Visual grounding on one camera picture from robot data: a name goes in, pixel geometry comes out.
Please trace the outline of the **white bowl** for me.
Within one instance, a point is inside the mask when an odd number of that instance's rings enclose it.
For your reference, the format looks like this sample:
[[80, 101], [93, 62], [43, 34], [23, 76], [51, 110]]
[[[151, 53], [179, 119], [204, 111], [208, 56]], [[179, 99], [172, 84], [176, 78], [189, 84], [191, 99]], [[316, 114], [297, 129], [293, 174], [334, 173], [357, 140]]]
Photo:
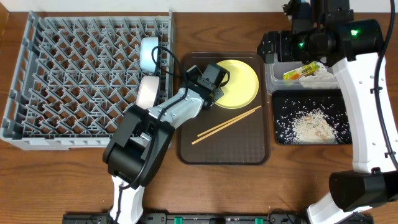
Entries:
[[157, 76], [145, 76], [142, 78], [136, 98], [136, 105], [138, 107], [148, 109], [154, 106], [159, 82], [160, 78]]

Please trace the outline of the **yellow plate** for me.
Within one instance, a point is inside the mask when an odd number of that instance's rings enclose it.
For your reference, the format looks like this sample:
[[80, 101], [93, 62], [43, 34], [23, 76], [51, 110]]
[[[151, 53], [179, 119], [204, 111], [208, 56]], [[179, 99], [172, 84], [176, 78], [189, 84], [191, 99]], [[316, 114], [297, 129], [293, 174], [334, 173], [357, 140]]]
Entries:
[[226, 109], [238, 109], [250, 104], [259, 91], [259, 78], [254, 69], [233, 59], [220, 61], [217, 65], [229, 71], [229, 81], [221, 87], [224, 95], [216, 101], [216, 105]]

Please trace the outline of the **green snack wrapper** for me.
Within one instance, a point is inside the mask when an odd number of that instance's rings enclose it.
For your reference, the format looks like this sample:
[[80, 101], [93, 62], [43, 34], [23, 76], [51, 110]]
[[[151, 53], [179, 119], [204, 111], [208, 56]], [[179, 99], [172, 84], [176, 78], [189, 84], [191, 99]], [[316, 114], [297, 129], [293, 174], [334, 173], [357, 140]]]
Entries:
[[283, 74], [284, 80], [298, 80], [299, 78], [313, 75], [320, 66], [316, 62], [311, 62], [310, 64], [304, 65], [302, 67], [296, 68]]

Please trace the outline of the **light blue bowl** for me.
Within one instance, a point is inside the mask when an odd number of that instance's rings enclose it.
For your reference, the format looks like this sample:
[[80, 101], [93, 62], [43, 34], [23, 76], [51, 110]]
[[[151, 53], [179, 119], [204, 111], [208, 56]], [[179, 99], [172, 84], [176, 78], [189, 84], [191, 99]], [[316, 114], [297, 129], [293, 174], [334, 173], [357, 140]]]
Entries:
[[145, 37], [142, 39], [139, 66], [141, 70], [154, 73], [156, 68], [156, 57], [158, 55], [158, 37]]

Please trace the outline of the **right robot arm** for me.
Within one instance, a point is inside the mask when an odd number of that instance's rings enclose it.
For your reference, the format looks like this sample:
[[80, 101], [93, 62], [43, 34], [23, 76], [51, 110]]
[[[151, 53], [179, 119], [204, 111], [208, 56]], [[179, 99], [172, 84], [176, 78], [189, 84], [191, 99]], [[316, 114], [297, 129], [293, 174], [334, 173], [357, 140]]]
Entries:
[[375, 19], [357, 20], [349, 1], [290, 1], [290, 30], [263, 35], [257, 52], [267, 64], [325, 59], [345, 101], [353, 169], [334, 172], [329, 192], [306, 211], [307, 223], [363, 220], [363, 212], [397, 200], [397, 128], [385, 83], [391, 38]]

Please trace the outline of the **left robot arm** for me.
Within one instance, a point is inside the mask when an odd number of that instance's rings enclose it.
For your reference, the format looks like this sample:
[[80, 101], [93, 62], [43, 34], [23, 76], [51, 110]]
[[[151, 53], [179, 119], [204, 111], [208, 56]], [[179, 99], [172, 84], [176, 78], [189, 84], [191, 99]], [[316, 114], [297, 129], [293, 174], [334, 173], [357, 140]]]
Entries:
[[183, 78], [183, 87], [162, 104], [130, 107], [106, 146], [103, 162], [114, 184], [111, 223], [139, 221], [144, 189], [158, 172], [175, 130], [223, 96], [230, 72], [215, 63], [204, 72], [194, 65]]

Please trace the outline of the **wooden chopstick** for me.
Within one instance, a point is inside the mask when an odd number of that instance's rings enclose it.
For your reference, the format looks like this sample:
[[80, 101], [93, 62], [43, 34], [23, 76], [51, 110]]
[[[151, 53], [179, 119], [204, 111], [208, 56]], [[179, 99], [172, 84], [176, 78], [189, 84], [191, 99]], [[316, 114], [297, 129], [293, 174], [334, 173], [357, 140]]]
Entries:
[[201, 135], [197, 140], [192, 142], [192, 145], [210, 137], [211, 135], [216, 134], [217, 132], [231, 126], [234, 123], [237, 123], [238, 121], [242, 120], [243, 118], [249, 116], [250, 114], [253, 114], [253, 112], [255, 112], [256, 110], [251, 110], [248, 111], [247, 113], [244, 113], [242, 116], [238, 116], [237, 118], [232, 119], [231, 121], [228, 121], [225, 124], [222, 124], [221, 126], [217, 126], [216, 128], [211, 129], [209, 132], [205, 133], [204, 135]]
[[208, 133], [211, 132], [211, 131], [214, 131], [214, 130], [216, 130], [216, 129], [218, 129], [218, 128], [224, 126], [224, 125], [227, 125], [228, 123], [231, 123], [232, 121], [234, 121], [234, 120], [236, 120], [236, 119], [238, 119], [238, 118], [240, 118], [240, 117], [243, 117], [244, 115], [249, 114], [249, 112], [253, 112], [253, 111], [255, 111], [256, 109], [261, 108], [261, 107], [262, 107], [262, 106], [260, 105], [260, 106], [257, 106], [257, 107], [255, 107], [255, 108], [253, 108], [253, 109], [250, 109], [250, 110], [248, 110], [248, 111], [246, 111], [246, 112], [244, 112], [244, 113], [242, 113], [242, 114], [240, 114], [240, 115], [237, 115], [237, 116], [235, 116], [235, 117], [233, 117], [233, 118], [231, 118], [231, 119], [229, 119], [229, 120], [227, 120], [227, 121], [225, 121], [225, 122], [223, 122], [223, 123], [221, 123], [221, 124], [218, 124], [218, 125], [216, 125], [216, 126], [210, 128], [210, 129], [208, 129], [208, 130], [206, 130], [206, 131], [204, 131], [204, 132], [202, 132], [202, 133], [200, 133], [200, 134], [197, 134], [197, 137], [202, 137], [202, 136], [204, 136], [205, 134], [208, 134]]

